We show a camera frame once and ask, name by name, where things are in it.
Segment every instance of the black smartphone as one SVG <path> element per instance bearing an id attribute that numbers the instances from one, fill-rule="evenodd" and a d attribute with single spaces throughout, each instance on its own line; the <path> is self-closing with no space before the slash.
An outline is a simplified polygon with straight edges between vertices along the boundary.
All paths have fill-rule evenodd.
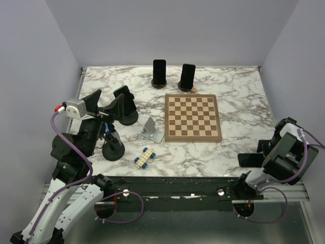
<path id="1" fill-rule="evenodd" d="M 137 110 L 136 105 L 133 101 L 133 96 L 130 93 L 127 85 L 124 85 L 120 87 L 119 89 L 115 90 L 113 92 L 115 97 L 118 97 L 120 94 L 124 94 L 124 101 L 123 101 L 123 108 L 124 108 L 124 116 L 127 117 L 131 113 L 135 112 Z"/>

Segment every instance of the marble tabletop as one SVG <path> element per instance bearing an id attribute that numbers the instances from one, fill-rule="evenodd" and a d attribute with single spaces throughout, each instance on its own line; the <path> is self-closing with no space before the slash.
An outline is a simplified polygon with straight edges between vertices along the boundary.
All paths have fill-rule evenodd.
<path id="1" fill-rule="evenodd" d="M 151 116 L 164 131 L 165 94 L 183 93 L 177 88 L 181 67 L 167 67 L 167 86 L 151 86 L 152 66 L 88 67 L 80 97 L 102 90 L 99 106 L 108 105 L 113 91 L 127 85 L 134 94 L 139 119 L 132 126 L 114 123 L 125 146 L 124 156 L 115 162 L 105 160 L 100 149 L 89 159 L 94 174 L 110 176 L 239 176 L 248 168 L 238 165 L 238 153 L 252 153 L 259 139 L 270 139 L 274 131 L 271 110 L 256 67 L 197 67 L 194 86 L 198 94 L 215 94 L 220 116 L 220 143 L 155 143 L 141 135 Z M 80 121 L 72 122 L 70 133 L 77 133 Z M 146 169 L 137 169 L 134 159 L 145 147 L 152 148 L 155 159 Z"/>

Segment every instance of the gray wall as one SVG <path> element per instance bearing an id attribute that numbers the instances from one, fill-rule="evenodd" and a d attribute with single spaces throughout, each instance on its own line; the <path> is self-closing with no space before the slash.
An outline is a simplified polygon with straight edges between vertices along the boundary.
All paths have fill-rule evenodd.
<path id="1" fill-rule="evenodd" d="M 291 116 L 325 143 L 325 1 L 300 0 L 261 70 L 272 111 Z M 325 240 L 325 153 L 304 181 Z"/>
<path id="2" fill-rule="evenodd" d="M 83 66 L 262 65 L 298 0 L 47 0 Z"/>
<path id="3" fill-rule="evenodd" d="M 50 116 L 75 96 L 80 69 L 44 0 L 0 2 L 0 243 L 9 243 L 38 208 L 55 166 Z"/>

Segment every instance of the purple cable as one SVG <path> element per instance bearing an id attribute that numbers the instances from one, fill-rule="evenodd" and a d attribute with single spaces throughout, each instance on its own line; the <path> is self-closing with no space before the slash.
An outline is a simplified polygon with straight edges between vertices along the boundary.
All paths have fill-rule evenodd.
<path id="1" fill-rule="evenodd" d="M 319 145 L 313 145 L 313 146 L 319 146 L 323 149 L 325 149 L 325 145 L 321 143 L 313 134 L 311 134 L 309 131 L 304 129 L 304 132 L 306 132 L 308 135 L 310 135 Z"/>
<path id="2" fill-rule="evenodd" d="M 142 216 L 143 211 L 144 211 L 144 201 L 143 201 L 142 197 L 141 197 L 138 193 L 136 193 L 136 192 L 118 192 L 118 193 L 114 193 L 114 194 L 112 194 L 112 195 L 110 195 L 110 196 L 108 196 L 108 197 L 104 197 L 104 198 L 102 199 L 102 201 L 104 201 L 104 200 L 106 200 L 106 199 L 108 199 L 108 198 L 111 198 L 111 197 L 115 197 L 115 196 L 118 196 L 118 195 L 124 194 L 124 193 L 131 193 L 131 194 L 134 194 L 134 195 L 136 195 L 137 197 L 140 198 L 140 201 L 141 201 L 141 205 L 142 205 L 142 206 L 141 206 L 141 211 L 140 211 L 140 213 L 138 214 L 138 216 L 136 216 L 136 217 L 135 217 L 134 219 L 132 219 L 132 220 L 127 220 L 127 221 L 106 220 L 106 219 L 101 219 L 100 217 L 98 217 L 97 210 L 95 209 L 95 214 L 96 214 L 96 216 L 97 216 L 96 219 L 99 219 L 99 220 L 102 220 L 102 221 L 104 221 L 104 222 L 108 222 L 108 223 L 114 223 L 114 224 L 128 224 L 128 223 L 132 223 L 132 222 L 138 220 L 138 219 Z"/>
<path id="3" fill-rule="evenodd" d="M 235 209 L 235 206 L 233 206 L 233 210 L 235 212 L 235 214 L 237 215 L 237 217 L 241 218 L 241 219 L 244 219 L 244 220 L 247 220 L 247 221 L 250 221 L 250 222 L 254 222 L 254 223 L 260 223 L 260 224 L 273 224 L 273 223 L 276 223 L 276 222 L 279 222 L 281 221 L 285 216 L 286 214 L 288 213 L 288 209 L 289 209 L 289 204 L 288 204 L 288 199 L 285 195 L 285 193 L 283 191 L 281 191 L 280 189 L 278 188 L 275 188 L 275 187 L 265 187 L 264 189 L 262 189 L 259 193 L 263 193 L 265 190 L 267 189 L 274 189 L 274 190 L 277 190 L 279 191 L 283 197 L 284 197 L 284 200 L 285 200 L 285 211 L 284 213 L 279 217 L 277 218 L 276 220 L 271 220 L 271 221 L 263 221 L 263 220 L 255 220 L 255 219 L 249 219 L 249 218 L 246 218 L 244 216 L 241 216 Z"/>
<path id="4" fill-rule="evenodd" d="M 35 220 L 35 223 L 33 224 L 30 232 L 28 233 L 30 236 L 33 236 L 33 233 L 36 229 L 37 224 L 39 223 L 39 221 L 41 220 L 41 217 L 43 216 L 44 212 L 46 211 L 48 205 L 52 202 L 52 200 L 63 190 L 69 188 L 69 187 L 73 187 L 75 185 L 79 185 L 81 183 L 83 183 L 84 181 L 88 180 L 89 178 L 91 178 L 92 173 L 93 173 L 93 169 L 92 169 L 92 165 L 90 163 L 90 161 L 88 160 L 88 158 L 76 147 L 74 146 L 62 133 L 61 131 L 55 126 L 54 123 L 54 118 L 58 115 L 58 112 L 55 112 L 52 116 L 51 116 L 51 126 L 53 128 L 53 130 L 57 133 L 57 135 L 68 145 L 70 146 L 87 164 L 87 166 L 89 167 L 89 174 L 84 177 L 83 179 L 77 180 L 75 182 L 72 182 L 62 188 L 60 188 L 59 190 L 57 190 L 55 193 L 53 193 L 53 195 L 48 199 L 47 204 L 44 205 L 43 209 L 41 210 L 40 214 L 38 215 L 38 217 Z M 28 241 L 30 240 L 30 238 L 26 239 L 24 244 L 28 244 Z"/>

